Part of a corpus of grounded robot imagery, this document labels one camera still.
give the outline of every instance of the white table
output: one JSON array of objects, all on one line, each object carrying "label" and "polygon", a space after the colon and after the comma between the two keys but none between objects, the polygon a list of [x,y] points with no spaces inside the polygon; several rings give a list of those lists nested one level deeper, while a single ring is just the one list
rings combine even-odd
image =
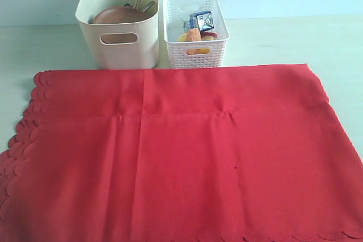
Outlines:
[{"label": "white table", "polygon": [[[230,20],[224,66],[308,63],[363,158],[363,15]],[[168,67],[161,39],[161,60]],[[0,28],[0,152],[44,70],[94,69],[78,26]]]}]

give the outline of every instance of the white basket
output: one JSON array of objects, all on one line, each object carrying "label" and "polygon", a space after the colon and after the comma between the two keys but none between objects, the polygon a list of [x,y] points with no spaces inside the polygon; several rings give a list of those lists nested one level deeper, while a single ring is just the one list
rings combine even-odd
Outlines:
[{"label": "white basket", "polygon": [[[199,11],[211,11],[216,41],[178,43],[178,37],[184,33],[183,21],[190,14]],[[218,0],[164,0],[163,1],[164,38],[167,44],[171,68],[198,68],[221,66],[227,40],[230,35],[223,18]],[[187,55],[188,49],[208,48],[203,55]]]},{"label": "white basket", "polygon": [[[96,63],[104,69],[150,69],[158,62],[158,0],[141,0],[140,7],[150,1],[156,4],[147,13],[152,15],[148,20],[125,24],[91,24],[90,22],[101,11],[113,7],[134,4],[135,0],[80,0],[75,16],[81,27]],[[102,35],[129,34],[136,35],[134,43],[105,44]]]}]

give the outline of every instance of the white plastic bin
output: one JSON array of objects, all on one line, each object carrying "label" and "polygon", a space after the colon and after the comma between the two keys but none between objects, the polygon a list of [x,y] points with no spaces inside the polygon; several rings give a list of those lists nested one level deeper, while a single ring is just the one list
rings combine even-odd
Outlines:
[{"label": "white plastic bin", "polygon": [[[75,16],[81,27],[88,47],[97,65],[103,69],[150,69],[159,58],[158,14],[159,0],[141,0],[140,7],[150,1],[156,4],[147,13],[148,20],[125,24],[91,24],[103,10],[127,3],[133,6],[135,0],[80,0]],[[102,35],[129,34],[136,35],[136,41],[126,44],[105,44]]]},{"label": "white plastic bin", "polygon": [[[211,11],[216,41],[179,43],[178,37],[184,33],[183,22],[190,14]],[[221,66],[227,40],[230,35],[222,15],[218,0],[164,0],[163,1],[164,38],[167,44],[171,68],[198,68]],[[203,55],[187,55],[188,49],[208,48]]]}]

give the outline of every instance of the white plastic basket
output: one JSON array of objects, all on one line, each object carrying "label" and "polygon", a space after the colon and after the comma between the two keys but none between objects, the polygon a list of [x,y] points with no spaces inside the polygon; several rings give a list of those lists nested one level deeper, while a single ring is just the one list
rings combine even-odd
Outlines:
[{"label": "white plastic basket", "polygon": [[[211,11],[216,41],[179,43],[178,37],[184,33],[183,21],[190,14]],[[167,44],[171,68],[198,68],[221,66],[227,40],[230,35],[223,18],[218,0],[164,0],[163,1],[164,38]],[[208,48],[203,55],[187,55],[188,49]]]},{"label": "white plastic basket", "polygon": [[[80,0],[75,16],[96,63],[104,69],[150,69],[159,58],[159,1],[141,0],[140,7],[150,1],[156,4],[147,13],[148,20],[125,24],[91,24],[101,11],[113,7],[134,4],[135,0]],[[105,44],[102,35],[131,35],[136,41],[125,44]]]}]

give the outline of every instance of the red cloth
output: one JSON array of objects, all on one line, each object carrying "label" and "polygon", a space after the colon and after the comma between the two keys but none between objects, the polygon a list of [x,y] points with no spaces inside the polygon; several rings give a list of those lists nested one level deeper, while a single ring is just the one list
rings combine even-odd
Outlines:
[{"label": "red cloth", "polygon": [[2,241],[363,240],[363,164],[306,65],[46,71]]}]

